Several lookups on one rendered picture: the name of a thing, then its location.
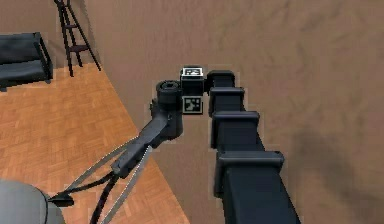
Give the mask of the black ladder shelf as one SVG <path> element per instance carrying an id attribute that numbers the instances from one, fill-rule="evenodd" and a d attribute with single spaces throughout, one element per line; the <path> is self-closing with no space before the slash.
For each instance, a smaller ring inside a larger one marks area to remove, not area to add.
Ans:
<path id="1" fill-rule="evenodd" d="M 69 75 L 74 76 L 72 55 L 76 56 L 78 66 L 82 67 L 83 62 L 81 59 L 81 52 L 88 51 L 94 64 L 98 70 L 101 70 L 101 66 L 93 52 L 91 45 L 74 13 L 71 5 L 71 0 L 53 0 L 58 10 L 58 16 L 60 21 L 60 27 L 63 37 L 63 43 L 65 48 L 66 60 L 69 70 Z M 78 44 L 74 31 L 78 31 L 83 44 Z"/>

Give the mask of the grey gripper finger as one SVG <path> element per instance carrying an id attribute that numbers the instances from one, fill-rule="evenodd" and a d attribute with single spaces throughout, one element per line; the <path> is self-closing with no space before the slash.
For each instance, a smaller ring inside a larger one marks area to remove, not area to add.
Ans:
<path id="1" fill-rule="evenodd" d="M 112 163 L 111 171 L 109 173 L 107 173 L 104 177 L 97 181 L 83 185 L 83 182 L 88 177 L 90 177 L 99 168 L 104 166 L 108 161 L 110 161 L 117 155 L 119 155 L 119 157 Z M 65 190 L 52 196 L 49 201 L 53 202 L 58 207 L 72 206 L 74 204 L 74 199 L 71 197 L 72 193 L 93 188 L 110 180 L 125 179 L 138 164 L 139 143 L 138 137 L 135 137 L 105 155 L 102 159 L 100 159 L 93 166 L 88 168 L 83 174 L 81 174 Z"/>

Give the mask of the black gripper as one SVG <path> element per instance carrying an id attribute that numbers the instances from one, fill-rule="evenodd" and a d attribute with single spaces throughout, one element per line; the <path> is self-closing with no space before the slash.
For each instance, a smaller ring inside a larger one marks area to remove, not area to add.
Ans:
<path id="1" fill-rule="evenodd" d="M 161 81 L 156 85 L 157 97 L 150 104 L 151 121 L 139 135 L 128 143 L 119 158 L 112 163 L 114 175 L 97 202 L 89 224 L 109 224 L 135 186 L 153 149 L 164 141 L 173 140 L 183 132 L 182 90 L 175 80 Z M 114 202 L 101 223 L 98 223 L 106 201 L 119 179 L 125 179 L 132 173 L 124 190 Z"/>

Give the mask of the black sofa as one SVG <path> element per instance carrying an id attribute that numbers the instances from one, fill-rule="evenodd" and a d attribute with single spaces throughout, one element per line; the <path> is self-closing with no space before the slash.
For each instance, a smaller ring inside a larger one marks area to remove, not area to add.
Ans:
<path id="1" fill-rule="evenodd" d="M 39 81 L 50 83 L 53 63 L 40 32 L 0 34 L 0 91 Z"/>

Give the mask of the grey rounded object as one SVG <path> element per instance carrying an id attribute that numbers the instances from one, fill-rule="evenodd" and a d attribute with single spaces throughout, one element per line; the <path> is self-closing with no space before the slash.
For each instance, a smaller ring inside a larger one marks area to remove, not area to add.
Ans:
<path id="1" fill-rule="evenodd" d="M 61 210 L 40 189 L 0 179 L 0 224 L 65 224 Z"/>

